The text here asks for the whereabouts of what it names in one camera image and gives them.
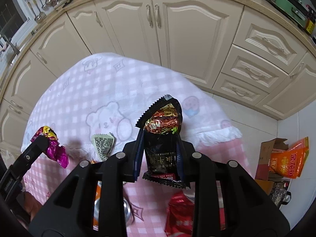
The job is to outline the magenta candy wrapper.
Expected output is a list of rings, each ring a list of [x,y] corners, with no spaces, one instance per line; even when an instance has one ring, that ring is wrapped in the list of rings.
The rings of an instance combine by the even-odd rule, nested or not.
[[[48,139],[48,148],[44,151],[44,154],[51,160],[56,161],[62,168],[67,168],[69,164],[69,157],[66,153],[66,148],[61,146],[58,141],[57,134],[49,126],[40,127],[33,137],[30,139],[34,142],[40,135]]]

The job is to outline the pale green barcode wrapper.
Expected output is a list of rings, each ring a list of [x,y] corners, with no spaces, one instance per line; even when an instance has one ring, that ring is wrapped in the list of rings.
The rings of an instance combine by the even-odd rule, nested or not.
[[[93,134],[91,141],[100,161],[106,161],[110,156],[115,137],[111,133]]]

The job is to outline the crushed red cola can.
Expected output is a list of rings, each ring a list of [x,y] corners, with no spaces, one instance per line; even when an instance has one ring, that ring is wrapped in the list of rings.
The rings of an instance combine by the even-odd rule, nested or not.
[[[175,193],[167,208],[166,236],[192,236],[195,191],[192,189]]]

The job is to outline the black snack packet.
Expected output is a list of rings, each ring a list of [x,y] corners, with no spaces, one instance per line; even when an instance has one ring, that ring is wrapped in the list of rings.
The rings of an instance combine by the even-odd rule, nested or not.
[[[170,187],[190,189],[185,173],[187,154],[180,137],[183,114],[179,101],[169,94],[155,101],[138,119],[147,171],[142,178]]]

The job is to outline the cream kitchen cabinets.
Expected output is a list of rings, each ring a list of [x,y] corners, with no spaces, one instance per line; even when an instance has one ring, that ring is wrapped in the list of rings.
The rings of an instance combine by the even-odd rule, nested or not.
[[[1,147],[18,152],[53,80],[101,52],[178,71],[275,119],[315,100],[315,45],[265,0],[74,0],[1,74]]]

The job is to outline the orange bag in box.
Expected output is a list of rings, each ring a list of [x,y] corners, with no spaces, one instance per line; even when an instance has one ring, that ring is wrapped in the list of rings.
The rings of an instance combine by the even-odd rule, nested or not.
[[[308,137],[298,140],[288,150],[273,149],[269,171],[282,177],[296,179],[302,173],[308,154]]]

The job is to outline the green electric grill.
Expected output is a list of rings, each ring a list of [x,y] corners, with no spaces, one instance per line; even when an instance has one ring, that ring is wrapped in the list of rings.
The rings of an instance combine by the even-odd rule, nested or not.
[[[315,10],[302,0],[267,0],[284,15],[293,20],[309,36],[315,28]]]

